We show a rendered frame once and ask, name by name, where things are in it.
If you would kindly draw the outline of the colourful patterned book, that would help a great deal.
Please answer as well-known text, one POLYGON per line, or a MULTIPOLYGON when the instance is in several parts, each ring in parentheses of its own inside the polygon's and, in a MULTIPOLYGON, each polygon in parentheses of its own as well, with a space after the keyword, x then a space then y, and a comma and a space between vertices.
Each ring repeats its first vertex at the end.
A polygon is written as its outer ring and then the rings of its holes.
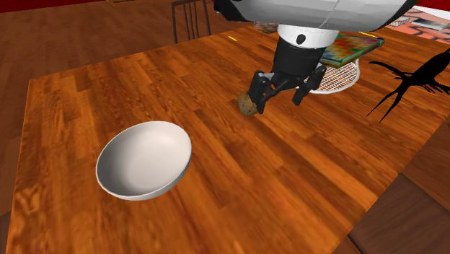
POLYGON ((320 63, 335 69, 349 64, 384 44, 384 38, 338 35, 320 59, 320 63))

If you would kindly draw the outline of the dark wooden chair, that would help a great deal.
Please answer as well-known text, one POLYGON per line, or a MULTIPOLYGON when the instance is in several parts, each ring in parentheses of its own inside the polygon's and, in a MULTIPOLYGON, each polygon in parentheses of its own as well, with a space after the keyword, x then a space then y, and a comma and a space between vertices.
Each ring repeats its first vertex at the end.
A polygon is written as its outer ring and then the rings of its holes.
POLYGON ((212 35, 207 7, 208 2, 206 0, 176 0, 171 3, 172 34, 174 44, 179 43, 177 36, 177 21, 175 14, 177 6, 181 6, 183 10, 187 39, 194 40, 200 37, 200 30, 198 26, 198 8, 197 8, 198 2, 203 7, 206 25, 206 34, 207 36, 212 35))

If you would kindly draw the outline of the wooden table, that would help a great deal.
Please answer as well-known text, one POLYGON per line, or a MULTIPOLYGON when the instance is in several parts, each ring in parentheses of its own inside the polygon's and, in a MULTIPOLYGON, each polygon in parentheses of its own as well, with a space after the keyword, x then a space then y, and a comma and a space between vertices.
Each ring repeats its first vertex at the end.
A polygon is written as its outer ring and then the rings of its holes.
POLYGON ((450 96, 399 82, 446 45, 387 28, 361 79, 333 95, 290 92, 244 117, 237 95, 272 64, 277 35, 243 27, 32 79, 6 254, 330 254, 450 115, 450 96), (189 134, 184 178, 124 201, 95 177, 122 130, 171 121, 189 134))

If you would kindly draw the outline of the white bowl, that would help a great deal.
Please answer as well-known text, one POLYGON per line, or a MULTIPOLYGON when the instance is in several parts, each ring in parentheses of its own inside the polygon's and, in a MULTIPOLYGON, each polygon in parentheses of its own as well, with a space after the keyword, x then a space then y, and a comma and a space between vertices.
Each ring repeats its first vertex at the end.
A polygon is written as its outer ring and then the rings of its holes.
POLYGON ((180 126, 139 123, 112 138, 97 159, 96 178, 111 196, 128 201, 156 198, 178 184, 192 158, 192 142, 180 126))

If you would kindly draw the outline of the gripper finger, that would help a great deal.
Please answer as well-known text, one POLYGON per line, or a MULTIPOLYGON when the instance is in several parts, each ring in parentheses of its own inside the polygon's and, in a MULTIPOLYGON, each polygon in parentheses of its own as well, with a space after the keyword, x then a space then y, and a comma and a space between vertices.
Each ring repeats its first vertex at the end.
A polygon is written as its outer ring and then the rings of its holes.
POLYGON ((301 101, 306 97, 311 90, 316 90, 325 75, 327 70, 326 66, 323 66, 321 63, 319 66, 310 74, 309 78, 306 82, 299 86, 299 88, 295 91, 292 101, 295 106, 298 106, 301 101))
POLYGON ((256 104, 257 112, 263 114, 266 102, 275 97, 279 92, 293 89, 295 76, 284 74, 280 71, 265 73, 256 71, 249 88, 249 96, 256 104))

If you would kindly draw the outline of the brown round nut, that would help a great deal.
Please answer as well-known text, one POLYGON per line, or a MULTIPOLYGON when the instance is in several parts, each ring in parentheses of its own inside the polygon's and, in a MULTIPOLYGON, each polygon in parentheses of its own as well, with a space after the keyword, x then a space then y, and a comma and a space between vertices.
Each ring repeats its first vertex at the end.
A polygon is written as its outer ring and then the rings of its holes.
POLYGON ((252 116, 258 113, 257 105, 251 100, 248 92, 241 92, 238 95, 237 104, 243 116, 252 116))

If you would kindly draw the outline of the black branch-shaped figure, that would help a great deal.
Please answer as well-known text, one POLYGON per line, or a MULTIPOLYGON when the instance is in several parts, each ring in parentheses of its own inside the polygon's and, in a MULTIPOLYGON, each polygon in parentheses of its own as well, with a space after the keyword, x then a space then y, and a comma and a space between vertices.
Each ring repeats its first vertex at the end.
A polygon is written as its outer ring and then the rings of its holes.
POLYGON ((410 87, 422 87, 429 93, 440 92, 450 95, 450 86, 441 84, 436 81, 436 77, 450 64, 450 48, 430 58, 414 72, 400 71, 399 69, 381 61, 370 61, 370 64, 377 64, 383 66, 386 69, 389 69, 393 74, 397 75, 396 79, 401 80, 400 85, 388 95, 383 97, 379 101, 379 103, 367 114, 370 115, 387 98, 391 97, 394 94, 397 94, 394 102, 379 122, 382 122, 384 118, 391 112, 391 110, 397 106, 403 95, 410 87))

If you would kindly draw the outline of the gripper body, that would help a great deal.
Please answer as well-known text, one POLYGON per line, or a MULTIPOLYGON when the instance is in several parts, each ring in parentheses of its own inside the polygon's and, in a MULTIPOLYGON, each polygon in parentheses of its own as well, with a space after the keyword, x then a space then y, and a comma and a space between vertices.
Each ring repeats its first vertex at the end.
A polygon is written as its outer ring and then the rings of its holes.
POLYGON ((272 72, 309 76, 317 67, 325 48, 300 48, 279 37, 272 72))

